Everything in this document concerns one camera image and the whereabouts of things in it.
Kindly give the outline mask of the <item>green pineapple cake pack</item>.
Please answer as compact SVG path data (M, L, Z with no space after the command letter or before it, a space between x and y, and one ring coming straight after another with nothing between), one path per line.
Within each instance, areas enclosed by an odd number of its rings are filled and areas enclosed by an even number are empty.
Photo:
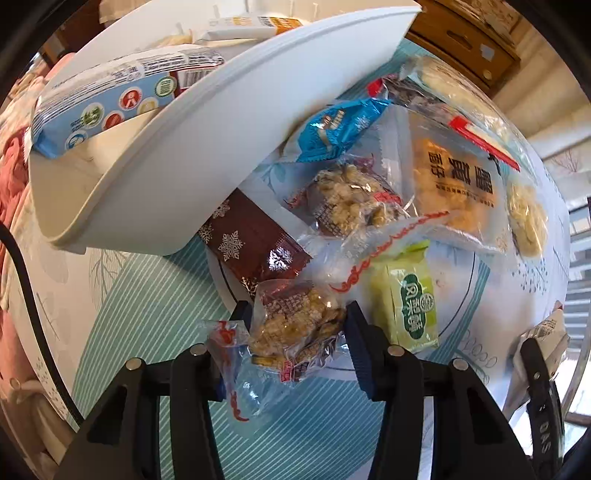
M373 323L391 344L412 353L439 346L429 247L428 240L411 244L397 256L381 256L369 270Z

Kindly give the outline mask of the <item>red white snack bag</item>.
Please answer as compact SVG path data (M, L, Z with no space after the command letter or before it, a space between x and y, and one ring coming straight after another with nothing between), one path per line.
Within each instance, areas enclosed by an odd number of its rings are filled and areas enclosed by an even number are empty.
M529 399L529 380L536 372L554 379L569 342L564 305L560 301L555 302L551 313L543 321L518 337L509 390L502 408L507 420Z

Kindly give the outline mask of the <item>peanut brittle clear pack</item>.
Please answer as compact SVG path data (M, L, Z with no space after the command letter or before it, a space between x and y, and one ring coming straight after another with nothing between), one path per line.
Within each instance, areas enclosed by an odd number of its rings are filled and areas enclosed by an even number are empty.
M312 261L303 276L339 294L355 288L378 260L400 254L452 216L408 212L388 181L356 157L288 163L286 178L277 197L310 228L304 241Z

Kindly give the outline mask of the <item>clear bag orange cookies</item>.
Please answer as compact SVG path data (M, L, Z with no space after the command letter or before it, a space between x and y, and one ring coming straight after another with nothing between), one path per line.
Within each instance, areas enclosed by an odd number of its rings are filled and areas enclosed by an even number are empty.
M436 239L484 254L508 252L506 189L485 150L399 105L386 109L377 129L382 164L408 215L447 211Z

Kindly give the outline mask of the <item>small round rice cracker pack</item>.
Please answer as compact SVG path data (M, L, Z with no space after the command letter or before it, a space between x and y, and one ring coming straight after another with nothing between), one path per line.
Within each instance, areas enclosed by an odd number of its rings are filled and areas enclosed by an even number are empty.
M510 226L522 257L537 258L548 240L548 217L531 185L512 182L507 189Z

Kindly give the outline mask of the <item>blue foil candy pack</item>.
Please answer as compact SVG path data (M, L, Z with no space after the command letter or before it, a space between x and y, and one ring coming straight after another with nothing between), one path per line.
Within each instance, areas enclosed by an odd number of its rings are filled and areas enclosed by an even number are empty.
M366 98L339 102L305 120L287 140L283 156L293 162L318 162L338 158L356 144L378 121L391 102Z

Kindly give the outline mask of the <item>blue biscuit pack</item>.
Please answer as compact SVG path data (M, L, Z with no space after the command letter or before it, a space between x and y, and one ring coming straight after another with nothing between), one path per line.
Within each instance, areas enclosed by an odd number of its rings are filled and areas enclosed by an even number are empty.
M168 105L224 63L214 49L185 44L86 69L40 95L32 120L33 149L58 158L105 130Z

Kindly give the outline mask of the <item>white orange oats bar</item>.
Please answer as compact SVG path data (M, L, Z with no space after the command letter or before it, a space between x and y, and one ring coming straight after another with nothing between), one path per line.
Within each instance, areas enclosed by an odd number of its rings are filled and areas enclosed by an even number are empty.
M209 21L195 41L266 40L310 24L293 17L263 15L232 16Z

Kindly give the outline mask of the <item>bread pack clear wrapper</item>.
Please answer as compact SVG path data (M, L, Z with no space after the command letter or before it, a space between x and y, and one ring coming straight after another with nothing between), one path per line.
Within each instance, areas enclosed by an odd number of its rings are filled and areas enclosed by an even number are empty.
M401 66L409 78L429 93L459 110L466 118L496 136L515 154L525 154L525 138L500 108L473 82L442 60L415 56Z

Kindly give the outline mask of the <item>clear pack yellow crackers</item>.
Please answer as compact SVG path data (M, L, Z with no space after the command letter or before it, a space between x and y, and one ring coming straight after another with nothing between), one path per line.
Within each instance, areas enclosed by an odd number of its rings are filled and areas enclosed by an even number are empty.
M193 43L193 32L188 30L187 32L176 33L167 35L150 45L150 48L162 48L167 46L176 46Z

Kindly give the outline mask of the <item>leaf print tablecloth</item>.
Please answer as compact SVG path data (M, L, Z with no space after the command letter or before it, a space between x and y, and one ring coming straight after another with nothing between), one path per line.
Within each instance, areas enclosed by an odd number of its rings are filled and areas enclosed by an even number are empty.
M213 176L249 174L246 144L270 130L269 115L206 115L180 127L177 145L156 133L124 151L126 169L116 179L152 219L145 239L178 221L239 263L250 246L264 239L270 246L253 300L210 323L204 342L171 360L133 358L120 369L68 446L58 478L157 478L157 411L167 397L174 473L221 479L211 403L228 405L235 423L254 427L339 345L349 348L363 392L385 407L370 477L418 476L427 398L435 408L433 478L574 477L576 455L563 448L561 406L540 337L524 333L516 353L529 395L531 455L464 359L420 357L438 341L427 235L448 232L483 245L483 230L494 221L514 238L530 231L528 217L539 204L520 134L471 81L431 56L381 79L376 97L332 110L344 120L325 134L327 159L311 157L311 124L301 130L297 166L314 174L290 197L331 227L329 235L312 232L321 244L315 254L264 226L238 187ZM372 162L346 158L346 117L366 112L382 121L387 176ZM158 208L166 209L163 219Z

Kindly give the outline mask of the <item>brown snowflake chocolate pack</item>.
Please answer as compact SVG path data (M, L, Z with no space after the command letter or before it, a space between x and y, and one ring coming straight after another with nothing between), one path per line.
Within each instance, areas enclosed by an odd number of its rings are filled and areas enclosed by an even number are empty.
M294 279L311 256L293 236L236 189L197 231L249 295L266 280Z

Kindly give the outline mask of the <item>white plastic storage bin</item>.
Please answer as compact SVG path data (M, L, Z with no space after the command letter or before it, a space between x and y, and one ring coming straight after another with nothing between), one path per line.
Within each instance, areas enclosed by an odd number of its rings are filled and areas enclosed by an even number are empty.
M46 158L32 149L36 219L53 247L168 255L298 123L386 63L420 11L414 1L151 1L115 21L47 84L191 30L225 63L168 105ZM266 40L197 42L212 19L310 24Z

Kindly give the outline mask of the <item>red dates zip bag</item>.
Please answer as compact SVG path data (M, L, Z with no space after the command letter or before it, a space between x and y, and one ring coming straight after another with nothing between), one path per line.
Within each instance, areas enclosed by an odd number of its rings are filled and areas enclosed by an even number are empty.
M481 126L467 114L444 102L410 78L400 79L395 74L379 77L367 84L366 91L372 98L389 99L396 105L449 127L515 171L522 170L516 155L496 133Z

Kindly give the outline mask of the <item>wooden desk with drawers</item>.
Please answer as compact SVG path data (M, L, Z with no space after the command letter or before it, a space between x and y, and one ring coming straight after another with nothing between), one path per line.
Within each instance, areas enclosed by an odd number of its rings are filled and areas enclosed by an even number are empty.
M456 1L420 0L419 4L422 12L407 38L447 62L489 97L519 70L514 45Z

